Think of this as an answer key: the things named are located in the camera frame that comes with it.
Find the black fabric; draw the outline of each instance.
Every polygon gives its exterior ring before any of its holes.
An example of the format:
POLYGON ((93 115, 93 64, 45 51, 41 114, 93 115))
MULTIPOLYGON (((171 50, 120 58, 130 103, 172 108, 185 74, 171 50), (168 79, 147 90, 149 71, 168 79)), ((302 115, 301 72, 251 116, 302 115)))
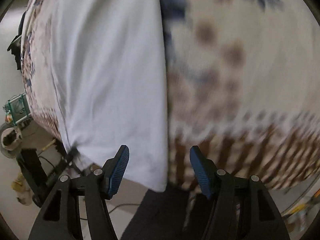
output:
MULTIPOLYGON (((23 13, 22 18, 20 20, 19 29, 18 29, 18 35, 15 36, 15 38, 12 40, 14 41, 16 38, 18 38, 22 34, 22 27, 24 22, 24 17, 26 15, 26 12, 23 13)), ((11 54, 14 55, 14 59, 17 64, 17 70, 21 70, 21 46, 17 46, 16 44, 10 44, 7 51, 11 50, 11 54)))
POLYGON ((198 194, 183 231, 188 198, 171 185, 163 193, 148 190, 121 240, 201 240, 214 202, 198 194))
POLYGON ((189 192, 171 185, 162 193, 148 190, 121 240, 181 238, 189 192))

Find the black cable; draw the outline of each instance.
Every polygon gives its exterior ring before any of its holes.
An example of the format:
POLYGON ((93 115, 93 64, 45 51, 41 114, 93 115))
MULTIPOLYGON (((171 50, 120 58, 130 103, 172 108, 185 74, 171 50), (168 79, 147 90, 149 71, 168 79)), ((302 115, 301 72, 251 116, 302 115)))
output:
POLYGON ((114 209, 112 209, 109 214, 111 212, 113 212, 114 210, 116 210, 118 207, 122 207, 122 206, 140 206, 140 204, 133 204, 133 203, 123 203, 123 204, 120 204, 120 205, 117 205, 114 207, 114 209))
POLYGON ((46 160, 53 168, 54 168, 54 165, 51 163, 51 162, 49 162, 46 158, 44 158, 44 157, 42 157, 42 156, 39 156, 39 159, 44 159, 44 160, 46 160))
POLYGON ((29 135, 27 135, 27 136, 23 136, 23 139, 24 139, 24 138, 27 138, 27 137, 29 137, 29 136, 31 136, 31 135, 34 135, 34 134, 38 131, 38 129, 39 129, 39 126, 37 127, 37 129, 35 130, 35 132, 33 132, 32 134, 29 134, 29 135))

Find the floor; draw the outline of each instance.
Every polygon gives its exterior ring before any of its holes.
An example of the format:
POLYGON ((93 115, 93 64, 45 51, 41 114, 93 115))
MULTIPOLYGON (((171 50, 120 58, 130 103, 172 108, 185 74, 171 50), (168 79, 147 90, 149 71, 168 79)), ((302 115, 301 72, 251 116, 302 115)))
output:
MULTIPOLYGON (((16 70, 14 56, 11 55, 10 52, 7 52, 6 49, 17 34, 19 22, 25 11, 27 1, 28 0, 16 0, 2 22, 0 22, 0 104, 2 105, 13 95, 24 92, 21 73, 16 70)), ((23 135, 30 135, 28 136, 28 140, 24 141, 24 147, 40 149, 52 140, 52 137, 35 123, 32 123, 25 129, 23 135)), ((53 164, 57 164, 60 159, 60 155, 54 148, 50 148, 44 152, 43 156, 53 164)), ((41 161, 43 162, 45 171, 49 172, 51 166, 46 161, 41 161)), ((0 154, 0 212, 16 236, 20 240, 27 240, 39 208, 33 203, 30 206, 24 206, 16 200, 16 193, 11 189, 11 182, 16 178, 19 171, 15 159, 8 159, 0 154)), ((279 210, 282 212, 293 204, 300 195, 303 195, 315 178, 315 176, 311 177, 292 188, 289 192, 285 190, 271 191, 270 193, 279 210)), ((140 203, 146 190, 145 187, 139 184, 123 180, 118 194, 115 195, 110 202, 107 202, 108 209, 111 210, 122 203, 140 203)), ((85 204, 82 199, 79 205, 81 217, 85 218, 85 204)), ((122 235, 123 230, 133 217, 136 209, 137 207, 135 206, 123 206, 111 213, 110 217, 118 238, 122 235)), ((318 210, 319 207, 316 206, 310 212, 307 217, 308 224, 311 223, 318 210)), ((90 234, 85 220, 82 220, 82 227, 84 239, 89 240, 90 234)), ((301 234, 301 232, 293 232, 290 236, 291 239, 296 240, 300 238, 301 234)))

